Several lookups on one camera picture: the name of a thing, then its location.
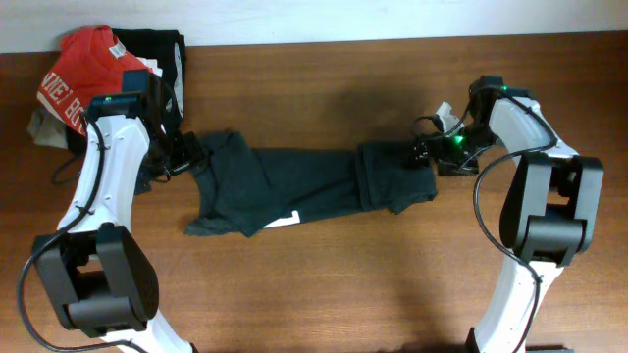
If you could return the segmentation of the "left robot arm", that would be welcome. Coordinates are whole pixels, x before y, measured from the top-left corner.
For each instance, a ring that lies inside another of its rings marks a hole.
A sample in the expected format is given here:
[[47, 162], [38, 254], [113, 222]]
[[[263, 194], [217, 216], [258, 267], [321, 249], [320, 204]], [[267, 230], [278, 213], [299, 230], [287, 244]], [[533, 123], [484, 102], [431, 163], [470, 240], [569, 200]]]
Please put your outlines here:
[[92, 99], [81, 114], [86, 151], [72, 202], [22, 269], [36, 269], [60, 325], [91, 338], [83, 352], [196, 349], [160, 312], [156, 272], [131, 235], [138, 176], [166, 183], [206, 158], [193, 133], [167, 123], [175, 107], [172, 89], [149, 70], [124, 72], [120, 93]]

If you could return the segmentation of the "dark green Nike t-shirt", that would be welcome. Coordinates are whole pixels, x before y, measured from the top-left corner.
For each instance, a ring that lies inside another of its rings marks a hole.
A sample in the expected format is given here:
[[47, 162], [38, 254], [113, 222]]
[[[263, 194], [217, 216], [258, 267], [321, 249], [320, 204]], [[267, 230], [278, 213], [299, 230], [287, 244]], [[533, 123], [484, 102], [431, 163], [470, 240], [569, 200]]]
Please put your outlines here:
[[252, 148], [238, 131], [199, 139], [207, 154], [192, 174], [200, 195], [191, 236], [251, 237], [278, 220], [311, 223], [434, 200], [429, 166], [411, 167], [408, 141], [368, 141], [354, 150]]

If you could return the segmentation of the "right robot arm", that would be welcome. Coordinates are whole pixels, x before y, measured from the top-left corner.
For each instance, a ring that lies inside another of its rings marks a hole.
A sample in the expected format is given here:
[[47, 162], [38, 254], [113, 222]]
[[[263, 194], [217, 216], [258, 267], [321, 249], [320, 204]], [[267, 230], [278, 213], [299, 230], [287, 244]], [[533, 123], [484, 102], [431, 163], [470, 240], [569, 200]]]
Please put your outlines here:
[[[544, 118], [540, 103], [500, 76], [480, 76], [462, 114], [447, 104], [430, 116], [436, 132], [414, 138], [407, 164], [435, 164], [441, 176], [473, 176], [473, 210], [481, 231], [504, 255], [483, 318], [468, 331], [465, 352], [526, 351], [526, 339], [552, 283], [593, 238], [603, 164], [568, 146]], [[485, 225], [480, 189], [499, 164], [516, 165], [499, 216]]]

